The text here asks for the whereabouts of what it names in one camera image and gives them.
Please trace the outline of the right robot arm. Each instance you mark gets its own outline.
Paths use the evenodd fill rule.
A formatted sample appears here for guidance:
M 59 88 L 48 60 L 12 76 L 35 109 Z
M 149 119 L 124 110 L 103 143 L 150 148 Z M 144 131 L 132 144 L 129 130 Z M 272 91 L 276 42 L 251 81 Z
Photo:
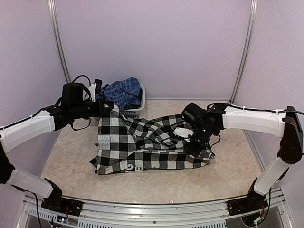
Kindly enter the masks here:
M 281 138 L 276 158 L 253 183 L 243 207 L 253 211 L 261 204 L 261 196 L 303 156 L 303 130 L 298 118 L 299 111 L 288 106 L 286 109 L 255 109 L 226 103 L 213 103 L 202 109 L 195 103 L 188 104 L 182 119 L 192 128 L 187 136 L 186 153 L 199 157 L 203 150 L 210 150 L 210 137 L 225 129 L 237 129 L 270 134 Z

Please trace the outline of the black white plaid shirt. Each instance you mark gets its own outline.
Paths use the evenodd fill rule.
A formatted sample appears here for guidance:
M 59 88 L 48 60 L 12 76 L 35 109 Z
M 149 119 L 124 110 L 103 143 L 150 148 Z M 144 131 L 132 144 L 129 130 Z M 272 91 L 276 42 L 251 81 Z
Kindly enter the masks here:
M 210 163 L 214 153 L 207 143 L 198 156 L 188 151 L 188 137 L 176 129 L 191 130 L 180 114 L 152 120 L 126 118 L 115 106 L 99 120 L 97 155 L 90 161 L 98 175 L 151 169 L 183 170 Z

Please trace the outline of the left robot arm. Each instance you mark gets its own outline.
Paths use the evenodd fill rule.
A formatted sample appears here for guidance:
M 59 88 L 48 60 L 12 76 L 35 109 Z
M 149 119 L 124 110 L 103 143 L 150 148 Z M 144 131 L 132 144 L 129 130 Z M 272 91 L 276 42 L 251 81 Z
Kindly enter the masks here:
M 62 95 L 51 106 L 41 108 L 35 114 L 3 126 L 0 129 L 0 182 L 43 197 L 56 211 L 62 211 L 66 200 L 62 190 L 53 182 L 39 178 L 14 166 L 7 154 L 23 143 L 40 135 L 58 131 L 73 125 L 76 119 L 101 117 L 110 112 L 114 104 L 105 98 L 96 99 L 102 81 L 96 80 L 89 87 L 72 82 L 63 85 Z

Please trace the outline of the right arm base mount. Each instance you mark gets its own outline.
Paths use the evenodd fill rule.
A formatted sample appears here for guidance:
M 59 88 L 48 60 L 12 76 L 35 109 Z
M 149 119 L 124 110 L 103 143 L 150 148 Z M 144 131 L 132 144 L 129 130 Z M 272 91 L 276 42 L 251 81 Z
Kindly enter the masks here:
M 266 195 L 260 195 L 254 191 L 254 185 L 249 188 L 245 197 L 229 200 L 227 202 L 230 216 L 252 212 L 258 209 L 266 208 L 268 202 Z

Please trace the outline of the white plastic basket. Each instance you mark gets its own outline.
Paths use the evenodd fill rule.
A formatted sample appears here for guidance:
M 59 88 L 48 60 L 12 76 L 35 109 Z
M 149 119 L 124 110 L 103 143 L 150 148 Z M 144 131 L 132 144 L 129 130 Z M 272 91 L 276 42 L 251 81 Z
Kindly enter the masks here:
M 140 88 L 141 88 L 141 90 L 139 92 L 139 99 L 141 101 L 140 106 L 138 108 L 132 108 L 132 109 L 122 110 L 121 113 L 125 117 L 137 118 L 137 117 L 140 116 L 141 112 L 145 108 L 145 104 L 146 104 L 146 91 L 145 91 L 145 87 L 144 86 L 141 85 Z

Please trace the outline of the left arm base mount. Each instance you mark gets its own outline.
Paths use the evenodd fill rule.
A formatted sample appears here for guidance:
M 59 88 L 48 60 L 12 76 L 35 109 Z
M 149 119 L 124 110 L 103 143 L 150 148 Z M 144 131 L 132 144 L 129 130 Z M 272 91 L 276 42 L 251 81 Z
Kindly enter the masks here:
M 62 190 L 52 181 L 45 178 L 51 184 L 52 192 L 48 198 L 44 198 L 41 207 L 50 211 L 63 213 L 66 215 L 80 216 L 83 202 L 75 199 L 68 199 L 62 196 Z

